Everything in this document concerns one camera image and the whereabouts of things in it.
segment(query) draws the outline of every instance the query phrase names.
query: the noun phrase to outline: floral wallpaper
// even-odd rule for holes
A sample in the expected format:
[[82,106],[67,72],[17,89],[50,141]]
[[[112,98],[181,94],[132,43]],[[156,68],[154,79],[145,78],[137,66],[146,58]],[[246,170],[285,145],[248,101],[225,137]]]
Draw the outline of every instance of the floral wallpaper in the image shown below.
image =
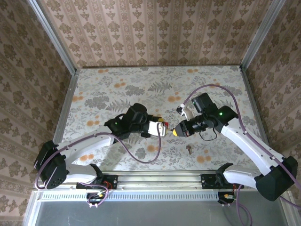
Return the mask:
[[26,1],[0,1],[0,225],[21,225],[70,74]]
[[270,145],[298,159],[301,181],[301,1],[285,2],[247,75]]
[[[148,114],[162,116],[169,122],[169,127],[174,128],[185,119],[175,111],[177,106],[195,88],[209,83],[221,84],[234,93],[245,125],[258,135],[239,66],[171,66],[81,69],[63,139],[74,139],[97,129],[107,120],[125,113],[134,103],[145,105]],[[219,107],[234,107],[232,98],[222,89],[208,87],[202,91],[208,92]],[[197,114],[192,103],[190,109]],[[210,139],[214,138],[214,133],[207,130],[202,136]],[[157,137],[146,139],[132,134],[124,142],[143,161],[152,160],[158,150]],[[152,164],[136,162],[120,144],[93,150],[75,163],[92,162],[101,170],[213,170],[226,162],[254,167],[251,160],[223,135],[206,142],[199,134],[184,138],[175,137],[172,132],[162,138],[160,156]]]
[[238,65],[271,0],[41,0],[77,68]]

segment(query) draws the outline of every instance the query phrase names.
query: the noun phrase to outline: wall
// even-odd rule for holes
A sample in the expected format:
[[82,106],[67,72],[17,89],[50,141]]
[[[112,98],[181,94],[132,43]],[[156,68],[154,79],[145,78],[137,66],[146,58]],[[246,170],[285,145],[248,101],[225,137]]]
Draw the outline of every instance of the wall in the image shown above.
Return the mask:
[[0,1],[0,225],[21,225],[70,74],[26,1]]
[[301,165],[301,1],[286,1],[247,76],[270,145]]
[[270,0],[42,0],[76,67],[238,65]]

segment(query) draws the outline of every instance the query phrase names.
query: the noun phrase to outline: yellow object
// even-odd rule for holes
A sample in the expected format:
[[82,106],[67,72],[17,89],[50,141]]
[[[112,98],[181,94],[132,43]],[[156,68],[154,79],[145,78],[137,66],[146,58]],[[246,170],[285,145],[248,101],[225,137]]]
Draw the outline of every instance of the yellow object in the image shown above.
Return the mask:
[[173,130],[173,134],[177,137],[177,132],[175,131],[175,129]]

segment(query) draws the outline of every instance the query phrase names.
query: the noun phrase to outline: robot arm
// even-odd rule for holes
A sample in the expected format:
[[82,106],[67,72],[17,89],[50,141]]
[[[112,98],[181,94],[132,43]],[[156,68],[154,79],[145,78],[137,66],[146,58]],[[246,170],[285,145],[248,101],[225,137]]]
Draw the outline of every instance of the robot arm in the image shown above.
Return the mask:
[[[238,115],[229,107],[220,109],[211,101],[207,93],[192,99],[197,112],[202,113],[189,120],[183,120],[174,129],[174,135],[189,137],[196,132],[213,128],[233,141],[255,163],[258,169],[246,169],[226,163],[216,171],[216,180],[219,184],[242,184],[257,189],[266,199],[274,201],[286,191],[293,181],[287,173],[274,161],[277,158],[296,177],[298,163],[293,157],[285,158],[255,134],[239,124]],[[181,113],[182,106],[177,108]],[[272,153],[270,158],[254,141]]]
[[110,134],[123,140],[131,133],[140,133],[142,137],[166,135],[168,123],[160,117],[148,115],[146,108],[141,104],[134,104],[126,114],[121,114],[108,120],[96,130],[55,145],[52,141],[46,142],[40,150],[34,167],[40,170],[44,162],[57,150],[65,148],[46,165],[41,173],[41,179],[46,189],[52,189],[62,183],[81,182],[101,184],[103,174],[95,164],[87,166],[72,164],[79,157],[91,153],[94,149],[114,145],[117,140]]

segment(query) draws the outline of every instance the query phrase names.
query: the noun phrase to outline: floral tablecloth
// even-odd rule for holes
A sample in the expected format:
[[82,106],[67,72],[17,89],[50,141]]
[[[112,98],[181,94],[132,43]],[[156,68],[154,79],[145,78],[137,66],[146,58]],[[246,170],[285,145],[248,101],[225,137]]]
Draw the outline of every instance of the floral tablecloth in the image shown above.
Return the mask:
[[[175,111],[177,106],[195,88],[210,83],[223,85],[234,93],[244,124],[259,136],[238,66],[171,66],[80,70],[63,140],[95,130],[108,119],[125,113],[134,103],[145,105],[149,114],[162,116],[173,128],[185,119]],[[201,91],[207,92],[218,107],[228,105],[234,109],[232,98],[222,89],[208,87]],[[189,104],[197,114],[192,103]],[[209,130],[202,135],[210,139],[214,133]],[[146,139],[131,135],[124,142],[140,160],[152,160],[157,153],[157,137]],[[173,136],[172,132],[162,138],[160,156],[152,164],[136,162],[120,144],[92,150],[91,154],[76,160],[76,164],[92,162],[101,170],[214,170],[226,162],[254,167],[252,161],[221,134],[217,139],[206,142],[199,134],[183,138]]]

